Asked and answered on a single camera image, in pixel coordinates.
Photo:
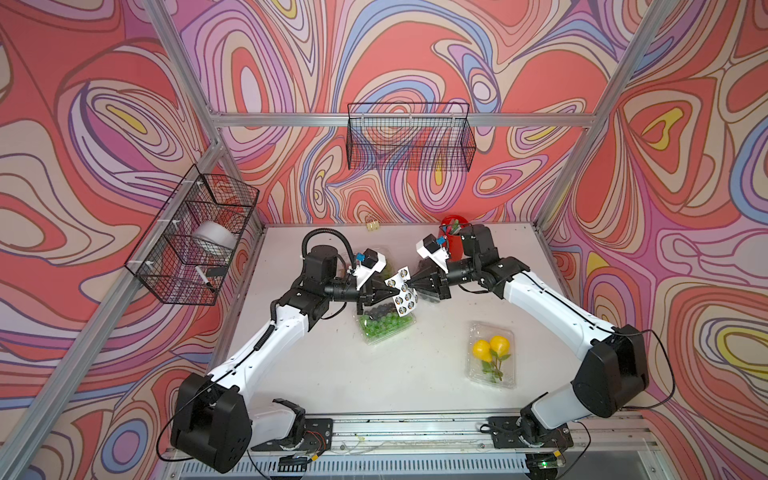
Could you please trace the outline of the white fruit sticker sheet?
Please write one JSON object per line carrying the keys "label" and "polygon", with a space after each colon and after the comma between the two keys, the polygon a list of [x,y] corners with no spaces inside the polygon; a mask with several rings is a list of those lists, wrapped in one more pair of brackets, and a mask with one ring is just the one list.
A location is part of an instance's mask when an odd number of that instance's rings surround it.
{"label": "white fruit sticker sheet", "polygon": [[388,287],[396,288],[398,293],[392,298],[395,304],[395,310],[399,317],[410,315],[417,307],[418,295],[414,289],[408,285],[411,279],[408,267],[399,269],[393,276],[385,280]]}

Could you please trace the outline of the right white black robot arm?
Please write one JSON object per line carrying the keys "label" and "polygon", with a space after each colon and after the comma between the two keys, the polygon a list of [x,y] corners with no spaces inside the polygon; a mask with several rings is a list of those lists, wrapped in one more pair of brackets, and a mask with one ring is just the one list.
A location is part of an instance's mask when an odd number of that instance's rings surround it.
{"label": "right white black robot arm", "polygon": [[522,440],[540,443],[545,435],[590,415],[609,418],[647,389],[643,333],[599,319],[547,286],[521,260],[501,256],[487,226],[469,224],[459,238],[463,256],[456,261],[450,260],[444,239],[429,234],[419,240],[416,251],[422,261],[409,285],[422,295],[447,300],[451,287],[475,282],[481,292],[531,315],[580,362],[573,380],[521,410],[516,429]]}

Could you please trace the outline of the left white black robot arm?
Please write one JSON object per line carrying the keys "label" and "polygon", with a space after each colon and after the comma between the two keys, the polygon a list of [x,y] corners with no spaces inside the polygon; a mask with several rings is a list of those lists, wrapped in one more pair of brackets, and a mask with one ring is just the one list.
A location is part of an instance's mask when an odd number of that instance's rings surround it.
{"label": "left white black robot arm", "polygon": [[373,249],[356,253],[340,231],[326,229],[326,234],[341,241],[350,261],[340,275],[338,263],[343,257],[338,250],[309,244],[322,232],[314,229],[303,238],[300,273],[270,303],[267,323],[209,373],[191,374],[183,381],[164,430],[185,459],[226,473],[244,455],[267,443],[286,449],[303,447],[311,435],[303,407],[282,398],[258,407],[249,405],[260,380],[319,321],[329,319],[331,303],[363,309],[397,295],[397,288],[382,277],[387,264],[383,253]]}

